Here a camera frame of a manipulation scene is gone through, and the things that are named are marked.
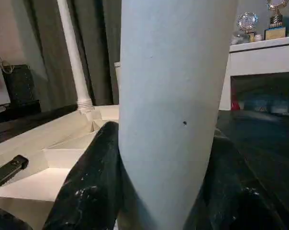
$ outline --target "red object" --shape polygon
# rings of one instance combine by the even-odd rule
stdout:
[[[234,89],[233,85],[231,87],[231,93],[232,93],[232,106],[231,106],[231,110],[240,110],[240,106],[239,106],[239,103],[238,103],[238,99],[237,99],[237,96],[236,96],[236,90]]]

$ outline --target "white pole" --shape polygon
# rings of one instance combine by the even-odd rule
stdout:
[[[131,229],[184,227],[210,157],[236,5],[122,0],[119,148],[137,197]]]
[[[57,0],[60,17],[63,24],[63,30],[67,43],[73,79],[76,86],[78,95],[78,109],[87,110],[92,108],[92,101],[88,93],[86,86],[86,80],[84,76],[82,62],[79,56],[78,46],[76,42],[76,36],[70,17],[70,12],[67,4],[67,0]]]

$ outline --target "gray curtain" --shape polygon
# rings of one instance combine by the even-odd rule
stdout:
[[[76,91],[57,1],[25,1],[41,45],[53,108],[75,104]],[[121,0],[67,1],[92,101],[94,105],[118,104],[114,62],[120,60]]]

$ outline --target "white cabinet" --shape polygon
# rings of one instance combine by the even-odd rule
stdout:
[[[282,72],[289,72],[289,37],[231,46],[219,109],[231,109],[231,76]]]

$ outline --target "trophy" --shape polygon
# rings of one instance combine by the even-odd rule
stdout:
[[[254,41],[255,32],[252,30],[255,29],[257,22],[257,15],[251,12],[245,12],[238,17],[237,26],[239,30],[248,34],[250,42]]]
[[[283,24],[283,15],[279,9],[287,6],[289,0],[267,0],[267,6],[273,12],[270,18],[269,29],[265,30],[265,40],[286,37],[286,28]]]

